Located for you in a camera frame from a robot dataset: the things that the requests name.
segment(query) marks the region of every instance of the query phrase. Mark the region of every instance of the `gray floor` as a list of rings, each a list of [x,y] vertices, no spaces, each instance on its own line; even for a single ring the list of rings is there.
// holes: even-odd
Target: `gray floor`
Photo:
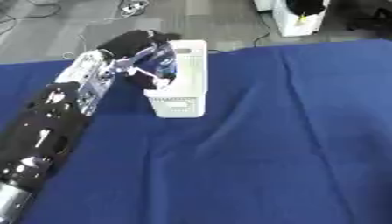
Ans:
[[[59,3],[63,8],[59,15],[19,20],[15,29],[0,37],[0,63],[63,60],[64,53],[84,51],[80,34],[86,40],[87,49],[93,49],[133,29],[177,32],[185,39],[205,39],[210,49],[222,51],[251,47],[254,39],[268,32],[270,35],[259,46],[375,37],[370,31],[345,31],[344,19],[330,10],[318,34],[281,38],[269,14],[263,14],[262,18],[270,29],[261,22],[251,0],[150,0],[150,6],[141,16],[106,21],[105,18],[120,17],[119,0],[60,0]],[[25,0],[0,0],[0,7],[14,17],[50,10],[34,7]],[[8,25],[0,24],[0,31]]]

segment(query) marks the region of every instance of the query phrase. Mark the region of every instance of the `black object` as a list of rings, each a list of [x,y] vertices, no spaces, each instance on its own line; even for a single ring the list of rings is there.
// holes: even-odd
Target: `black object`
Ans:
[[[77,82],[48,85],[1,133],[0,170],[9,170],[0,175],[2,182],[33,192],[67,161],[90,119],[78,107],[78,88]],[[53,91],[64,93],[64,100],[46,103]],[[41,130],[48,130],[49,134],[38,144]],[[37,165],[17,172],[21,159],[30,157],[39,159]]]
[[[392,11],[379,8],[373,16],[357,18],[347,24],[349,31],[392,31]]]
[[[310,16],[324,11],[323,0],[286,0],[289,10],[298,16]]]
[[[165,44],[168,40],[180,39],[181,36],[176,33],[161,33],[158,31],[129,31],[118,36],[109,42],[106,42],[98,49],[105,49],[114,54],[115,59],[127,57],[131,58],[138,52],[151,46],[152,42]]]

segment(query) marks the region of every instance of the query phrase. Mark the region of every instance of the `blue tablecloth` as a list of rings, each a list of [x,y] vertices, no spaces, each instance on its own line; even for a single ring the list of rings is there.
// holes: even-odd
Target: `blue tablecloth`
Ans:
[[[392,43],[209,59],[206,115],[122,80],[24,224],[390,224]],[[0,66],[0,126],[70,62]]]

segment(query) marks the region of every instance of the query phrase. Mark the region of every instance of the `wire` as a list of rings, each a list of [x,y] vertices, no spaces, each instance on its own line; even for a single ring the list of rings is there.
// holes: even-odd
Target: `wire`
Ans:
[[[17,21],[14,17],[12,17],[12,16],[8,15],[7,13],[3,12],[2,10],[0,10],[0,11],[1,11],[6,17],[10,18],[8,21],[13,21],[13,23],[12,23],[12,25],[11,25],[10,27],[8,27],[8,28],[5,29],[4,31],[1,31],[1,32],[0,32],[0,36],[3,36],[5,33],[12,31],[12,30],[15,28],[15,26],[17,26],[18,21]]]
[[[51,13],[44,14],[44,15],[31,15],[31,16],[13,17],[13,18],[15,18],[15,19],[25,19],[25,18],[49,18],[49,17],[52,17],[52,16],[55,16],[55,15],[59,14],[59,13],[61,12],[61,10],[62,10],[61,5],[59,5],[58,3],[34,3],[32,0],[25,0],[25,1],[28,2],[28,3],[30,3],[30,4],[33,4],[33,5],[35,5],[35,6],[38,6],[38,7],[52,6],[52,7],[55,8],[55,10],[54,10],[53,12],[51,12]],[[13,18],[5,19],[5,20],[3,20],[3,21],[0,21],[0,24],[7,23],[7,22],[13,20]]]
[[[259,42],[259,40],[261,40],[261,39],[265,39],[265,38],[269,37],[270,34],[271,34],[271,31],[270,31],[271,28],[270,28],[270,26],[264,21],[263,17],[260,17],[260,19],[261,19],[261,21],[262,21],[262,25],[265,26],[265,27],[267,28],[268,32],[267,32],[266,34],[262,35],[261,37],[256,38],[256,39],[253,41],[253,47],[258,47],[257,42]]]
[[[86,41],[86,38],[83,35],[81,35],[81,34],[79,34],[78,37],[80,38],[81,43],[83,44],[84,52],[86,52],[88,50],[88,42]],[[74,52],[65,52],[65,53],[63,53],[62,58],[65,59],[65,60],[75,60],[76,59],[76,53],[74,53]]]

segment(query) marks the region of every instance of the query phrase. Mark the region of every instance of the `robotic arm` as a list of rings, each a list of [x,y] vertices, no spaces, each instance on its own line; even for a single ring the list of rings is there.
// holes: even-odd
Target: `robotic arm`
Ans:
[[[131,31],[84,52],[47,85],[0,135],[0,224],[20,219],[44,183],[61,168],[117,74],[141,88],[164,88],[176,76],[167,42],[179,35]],[[139,68],[154,61],[156,72]]]

